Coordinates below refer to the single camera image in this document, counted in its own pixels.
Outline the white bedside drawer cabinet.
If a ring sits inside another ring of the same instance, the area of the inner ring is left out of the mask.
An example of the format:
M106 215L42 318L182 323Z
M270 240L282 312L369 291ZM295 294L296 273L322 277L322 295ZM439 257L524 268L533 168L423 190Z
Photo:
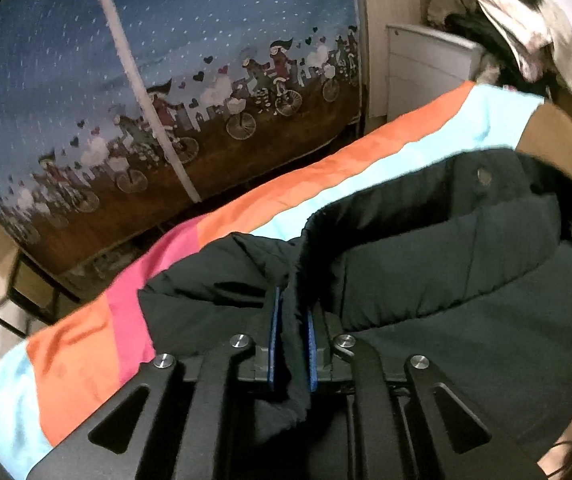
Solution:
M389 122L474 80L484 53L475 41L428 26L389 25Z

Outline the blue fabric wardrobe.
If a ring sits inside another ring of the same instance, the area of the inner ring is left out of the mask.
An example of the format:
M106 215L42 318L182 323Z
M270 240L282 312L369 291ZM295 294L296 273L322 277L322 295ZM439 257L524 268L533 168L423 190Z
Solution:
M356 0L0 0L0 223L62 274L333 141Z

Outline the black puffer jacket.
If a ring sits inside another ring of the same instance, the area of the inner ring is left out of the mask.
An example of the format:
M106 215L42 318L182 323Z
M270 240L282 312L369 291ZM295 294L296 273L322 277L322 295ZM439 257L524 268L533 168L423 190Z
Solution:
M510 150L476 151L337 200L293 240L234 233L138 294L153 347L203 353L261 311L276 337L268 439L311 407L315 309L373 346L390 373L408 356L444 374L531 457L572 417L572 181Z

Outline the pile of light clothes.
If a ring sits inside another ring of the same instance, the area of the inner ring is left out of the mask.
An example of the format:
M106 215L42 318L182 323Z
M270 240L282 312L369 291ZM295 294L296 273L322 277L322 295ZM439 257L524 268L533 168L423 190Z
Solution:
M572 23L558 0L430 0L427 21L481 44L493 82L572 93Z

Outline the small wooden side table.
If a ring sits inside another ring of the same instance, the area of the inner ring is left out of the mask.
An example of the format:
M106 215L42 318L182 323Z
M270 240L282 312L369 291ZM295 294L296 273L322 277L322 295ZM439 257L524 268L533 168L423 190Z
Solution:
M0 316L0 326L25 339L34 321L51 326L61 318L64 302L78 306L80 297L41 268L20 246L0 258L0 310L13 304L23 312L24 327Z

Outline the wooden wardrobe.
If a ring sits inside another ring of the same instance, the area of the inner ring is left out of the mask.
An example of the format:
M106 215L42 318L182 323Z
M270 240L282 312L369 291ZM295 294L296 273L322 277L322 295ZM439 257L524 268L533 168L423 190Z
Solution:
M427 24L431 0L364 0L368 118L393 120L422 106L437 72L426 53L436 33Z

